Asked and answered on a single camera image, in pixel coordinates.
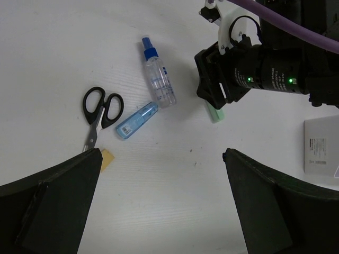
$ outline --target scissors blade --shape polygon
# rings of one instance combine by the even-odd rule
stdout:
[[[102,129],[101,121],[102,121],[103,113],[104,113],[104,107],[101,107],[95,122],[91,124],[91,129],[86,139],[83,152],[95,147],[98,133]]]

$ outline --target barcode label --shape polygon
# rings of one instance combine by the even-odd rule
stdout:
[[[328,162],[327,138],[309,139],[309,149],[307,152],[307,158],[309,159],[309,164],[313,164],[316,166],[327,166]]]
[[[316,160],[316,161],[315,161],[315,164],[317,164],[317,165],[327,165],[327,161],[324,161],[324,160]]]
[[[129,131],[128,131],[125,127],[122,128],[122,131],[123,131],[126,135],[129,134]]]

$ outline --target black scissors handle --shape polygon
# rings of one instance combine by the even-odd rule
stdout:
[[[108,111],[110,109],[111,101],[112,101],[113,98],[117,98],[117,100],[119,101],[120,111],[119,111],[116,118],[109,119],[108,118]],[[105,110],[104,110],[104,115],[102,116],[101,126],[102,126],[103,129],[106,129],[109,126],[111,126],[113,123],[116,123],[117,120],[119,120],[119,118],[121,117],[121,115],[123,113],[123,108],[124,108],[123,98],[121,97],[120,94],[110,94],[110,96],[108,96],[107,101],[105,102],[104,107],[105,107]]]
[[[89,97],[89,95],[91,93],[93,93],[94,91],[98,91],[100,94],[101,94],[101,97],[100,97],[100,100],[96,106],[96,109],[94,110],[94,112],[90,112],[88,111],[87,109],[87,106],[86,106],[86,102],[87,102],[87,99]],[[85,94],[84,96],[84,100],[83,100],[83,110],[84,110],[84,114],[85,114],[85,117],[86,117],[86,120],[89,124],[92,124],[95,122],[95,120],[97,119],[98,115],[99,115],[99,112],[100,112],[100,108],[102,106],[104,106],[105,102],[105,96],[106,96],[106,92],[104,89],[102,89],[101,87],[93,87],[91,88],[90,90],[88,90],[88,92]]]
[[[89,112],[88,109],[87,109],[87,106],[86,106],[86,102],[87,102],[89,95],[94,91],[98,91],[101,94],[101,97],[99,99],[99,102],[98,102],[94,112]],[[89,124],[92,124],[92,123],[95,122],[95,120],[99,116],[101,107],[102,106],[104,107],[104,113],[103,113],[102,121],[101,121],[101,126],[102,126],[103,129],[111,126],[113,123],[116,123],[119,120],[119,118],[121,117],[121,115],[123,113],[123,109],[124,109],[123,98],[121,97],[120,94],[110,94],[110,96],[108,97],[106,102],[105,102],[105,96],[106,96],[105,90],[101,87],[96,86],[96,87],[93,87],[90,90],[88,90],[88,92],[85,94],[84,99],[83,99],[83,110],[84,110],[85,117],[86,117]],[[119,111],[117,117],[115,117],[114,119],[109,119],[108,112],[109,112],[109,109],[110,109],[112,99],[114,99],[114,98],[116,98],[120,103],[120,111]]]

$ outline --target blue glue stick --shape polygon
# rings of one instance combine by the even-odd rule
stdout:
[[[128,139],[157,112],[158,104],[155,102],[148,103],[117,126],[116,131],[118,135],[123,139]]]

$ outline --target white box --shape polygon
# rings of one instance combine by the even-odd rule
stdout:
[[[339,116],[304,123],[307,174],[339,178]]]

